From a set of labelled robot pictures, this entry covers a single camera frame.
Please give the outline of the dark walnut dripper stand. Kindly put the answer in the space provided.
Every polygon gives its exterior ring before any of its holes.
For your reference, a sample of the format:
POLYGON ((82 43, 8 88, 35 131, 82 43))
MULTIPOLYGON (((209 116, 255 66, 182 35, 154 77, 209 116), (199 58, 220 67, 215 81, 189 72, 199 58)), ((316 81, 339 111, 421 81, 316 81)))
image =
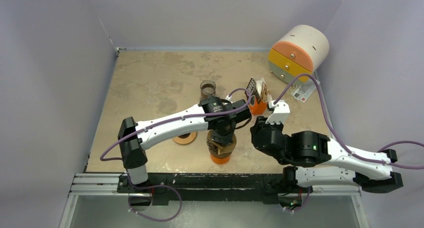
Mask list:
POLYGON ((209 131, 208 134, 207 134, 206 144, 207 144, 209 153, 210 154, 213 154, 216 157, 224 157, 224 156, 228 156, 229 154, 232 154, 232 152, 234 151, 234 149, 236 147, 236 144, 237 144, 236 135, 233 134, 232 135, 232 142, 230 142, 230 143, 228 143, 226 145, 223 145, 223 144, 220 143, 222 145, 222 148, 223 149, 221 150, 221 154, 220 155, 217 155, 217 154, 214 154, 212 152, 212 149, 211 149, 212 148, 212 143, 211 143, 211 141, 213 141, 212 140, 212 132, 209 131))

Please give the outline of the orange glass carafe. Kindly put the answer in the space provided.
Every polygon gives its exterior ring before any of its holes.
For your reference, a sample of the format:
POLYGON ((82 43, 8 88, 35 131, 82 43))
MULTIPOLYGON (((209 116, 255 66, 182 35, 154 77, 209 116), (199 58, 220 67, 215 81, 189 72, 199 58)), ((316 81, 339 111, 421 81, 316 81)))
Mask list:
POLYGON ((223 165, 223 164, 226 164, 227 162, 229 162, 229 160, 231 158, 231 154, 229 154, 228 156, 224 156, 224 157, 216 157, 213 154, 210 154, 210 158, 215 164, 223 165))

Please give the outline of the coffee paper filter box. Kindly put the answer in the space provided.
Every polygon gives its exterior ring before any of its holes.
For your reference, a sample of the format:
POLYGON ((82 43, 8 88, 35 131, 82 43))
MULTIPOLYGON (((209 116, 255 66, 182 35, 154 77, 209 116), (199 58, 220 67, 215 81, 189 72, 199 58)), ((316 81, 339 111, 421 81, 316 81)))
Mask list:
POLYGON ((251 78, 247 84, 247 90, 251 93, 248 107, 252 115, 261 115, 267 110, 268 103, 272 100, 271 93, 263 77, 259 80, 251 78))

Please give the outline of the grey glass carafe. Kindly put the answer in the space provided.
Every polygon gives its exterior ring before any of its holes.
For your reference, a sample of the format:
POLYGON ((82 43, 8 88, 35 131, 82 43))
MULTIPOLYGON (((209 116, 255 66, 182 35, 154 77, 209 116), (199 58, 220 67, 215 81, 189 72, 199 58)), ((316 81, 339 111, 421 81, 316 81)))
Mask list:
POLYGON ((212 80, 204 80, 201 82, 200 88, 200 101, 206 100, 216 94, 216 83, 212 80))

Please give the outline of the light bamboo dripper stand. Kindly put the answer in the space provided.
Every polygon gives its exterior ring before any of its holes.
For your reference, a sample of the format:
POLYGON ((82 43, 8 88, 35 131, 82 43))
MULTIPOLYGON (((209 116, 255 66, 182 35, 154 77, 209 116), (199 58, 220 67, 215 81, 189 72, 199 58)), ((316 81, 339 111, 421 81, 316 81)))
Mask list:
POLYGON ((186 133, 177 137, 172 138, 172 140, 179 145, 187 145, 192 143, 196 137, 197 132, 186 133))

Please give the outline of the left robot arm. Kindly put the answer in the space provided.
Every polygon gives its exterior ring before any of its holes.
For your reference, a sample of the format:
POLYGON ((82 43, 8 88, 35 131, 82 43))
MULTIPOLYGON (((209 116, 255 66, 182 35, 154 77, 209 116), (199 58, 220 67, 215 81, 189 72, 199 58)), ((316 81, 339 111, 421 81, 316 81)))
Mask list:
POLYGON ((117 137, 122 163, 130 176, 130 187, 138 193, 148 189, 146 150, 156 144, 180 135, 210 130, 214 138, 227 145, 233 140, 236 125, 251 118, 245 100, 229 102, 216 96, 154 120, 135 122, 133 117, 125 118, 117 137))

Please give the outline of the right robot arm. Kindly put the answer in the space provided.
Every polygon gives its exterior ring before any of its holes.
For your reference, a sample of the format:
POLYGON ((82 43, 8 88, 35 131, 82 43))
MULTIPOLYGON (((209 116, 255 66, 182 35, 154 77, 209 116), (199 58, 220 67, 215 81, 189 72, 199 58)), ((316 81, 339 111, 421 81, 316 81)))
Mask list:
POLYGON ((260 152, 285 165, 281 186, 288 192, 314 185, 360 187, 385 194, 403 187, 400 173, 393 171, 394 150, 369 152, 347 146, 313 131, 283 134, 290 108, 284 101, 267 105, 268 117, 258 116, 250 128, 251 142, 260 152))

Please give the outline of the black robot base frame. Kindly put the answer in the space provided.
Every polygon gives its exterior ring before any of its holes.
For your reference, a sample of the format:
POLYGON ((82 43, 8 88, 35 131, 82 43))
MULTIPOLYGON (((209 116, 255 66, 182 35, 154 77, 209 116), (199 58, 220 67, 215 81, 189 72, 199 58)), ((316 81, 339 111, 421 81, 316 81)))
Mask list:
POLYGON ((265 205, 300 207, 302 195, 312 188, 296 184, 293 175, 284 174, 214 174, 149 173, 148 180, 132 185, 127 175, 118 178, 117 192, 134 197, 145 194, 154 206, 170 201, 262 202, 265 205))

